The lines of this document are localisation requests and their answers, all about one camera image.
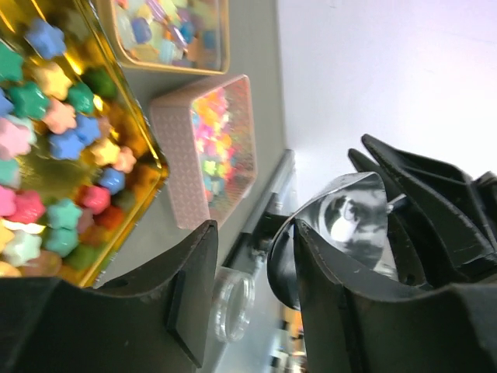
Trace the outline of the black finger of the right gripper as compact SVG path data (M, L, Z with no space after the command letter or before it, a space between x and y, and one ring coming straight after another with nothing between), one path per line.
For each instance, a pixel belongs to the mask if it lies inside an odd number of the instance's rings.
M356 171L372 171L381 177L384 182L388 203L397 197L401 200L403 199L397 185L373 160L353 148L348 151L348 157ZM401 223L401 220L394 213L398 204L402 206L404 202L394 202L394 207L392 207L391 212L388 213L388 239L398 272L398 280L406 285L418 288L428 288L429 283L426 280L426 275L415 250L415 245L405 231L405 227Z
M467 173L449 163L394 148L369 134L361 141L426 217L454 267L496 266L496 232Z

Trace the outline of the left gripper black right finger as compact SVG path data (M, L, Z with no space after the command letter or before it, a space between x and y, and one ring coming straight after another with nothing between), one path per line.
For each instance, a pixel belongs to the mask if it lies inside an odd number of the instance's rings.
M332 248L304 221L294 254L312 372L494 372L496 287L425 291Z

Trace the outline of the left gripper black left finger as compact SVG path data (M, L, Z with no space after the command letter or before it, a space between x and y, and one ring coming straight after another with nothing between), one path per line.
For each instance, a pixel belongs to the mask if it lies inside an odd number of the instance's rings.
M194 372L203 364L217 223L102 287L1 280L3 372Z

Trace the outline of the silver metal scoop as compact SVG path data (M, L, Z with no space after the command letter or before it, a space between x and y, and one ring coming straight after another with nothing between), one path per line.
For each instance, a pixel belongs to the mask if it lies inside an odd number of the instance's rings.
M378 173L350 173L337 177L291 216L284 217L274 233L267 260L267 277L276 298L289 308L300 308L293 247L297 219L306 222L332 248L396 281L388 215L404 197L389 202Z

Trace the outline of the gold tin of star candies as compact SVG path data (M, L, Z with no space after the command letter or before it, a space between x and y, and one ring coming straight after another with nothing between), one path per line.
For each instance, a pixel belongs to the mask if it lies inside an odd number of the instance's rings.
M168 174L90 1L1 3L1 267L88 287Z

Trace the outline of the gold tin of pastel gummies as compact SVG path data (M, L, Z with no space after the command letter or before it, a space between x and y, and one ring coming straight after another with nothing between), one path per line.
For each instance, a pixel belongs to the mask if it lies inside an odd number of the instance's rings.
M221 75L230 62L228 1L94 1L127 68Z

